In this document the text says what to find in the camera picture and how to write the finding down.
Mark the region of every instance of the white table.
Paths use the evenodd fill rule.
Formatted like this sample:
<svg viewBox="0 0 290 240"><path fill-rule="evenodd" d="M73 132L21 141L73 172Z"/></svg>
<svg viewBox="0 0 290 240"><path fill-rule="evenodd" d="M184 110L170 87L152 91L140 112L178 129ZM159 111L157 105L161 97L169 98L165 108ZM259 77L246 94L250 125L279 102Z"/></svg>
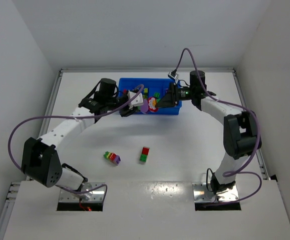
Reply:
<svg viewBox="0 0 290 240"><path fill-rule="evenodd" d="M100 78L166 78L166 72L66 72L53 115L69 115ZM180 77L189 82L189 74ZM207 72L207 88L224 100L240 103L232 73ZM60 120L50 121L49 130ZM264 239L290 240L290 225L275 181L241 203L242 211L195 211L192 182L204 181L224 155L222 126L189 101L179 115L113 114L102 118L60 153L89 181L106 182L103 212L56 211L59 189L22 182L5 240L20 239ZM150 147L146 164L139 163ZM118 166L103 159L105 151L121 157ZM260 174L256 159L246 170ZM238 175L240 197L258 180Z"/></svg>

